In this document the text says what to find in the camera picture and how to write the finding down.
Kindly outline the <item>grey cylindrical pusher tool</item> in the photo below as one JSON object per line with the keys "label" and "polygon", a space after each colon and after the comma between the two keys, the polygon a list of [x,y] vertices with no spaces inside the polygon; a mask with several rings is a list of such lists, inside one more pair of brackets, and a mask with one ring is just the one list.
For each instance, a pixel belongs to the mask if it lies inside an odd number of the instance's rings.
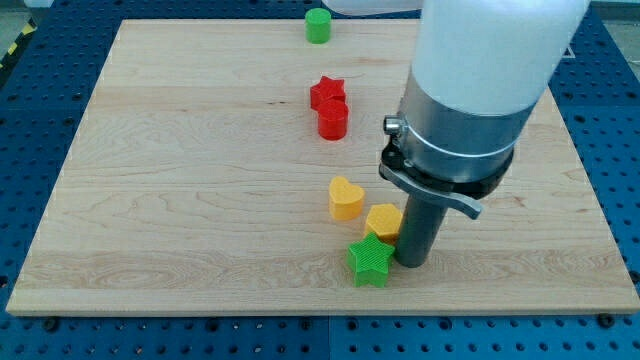
{"label": "grey cylindrical pusher tool", "polygon": [[394,257],[402,266],[425,263],[447,209],[410,195],[404,209]]}

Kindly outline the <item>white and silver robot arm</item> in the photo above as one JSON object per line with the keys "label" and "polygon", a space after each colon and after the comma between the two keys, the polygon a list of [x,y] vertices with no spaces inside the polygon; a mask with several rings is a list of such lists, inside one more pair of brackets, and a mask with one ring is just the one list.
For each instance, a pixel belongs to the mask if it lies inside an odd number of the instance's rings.
{"label": "white and silver robot arm", "polygon": [[330,0],[351,16],[419,10],[415,54],[380,175],[407,193],[395,257],[422,265],[449,209],[470,218],[500,183],[588,0]]}

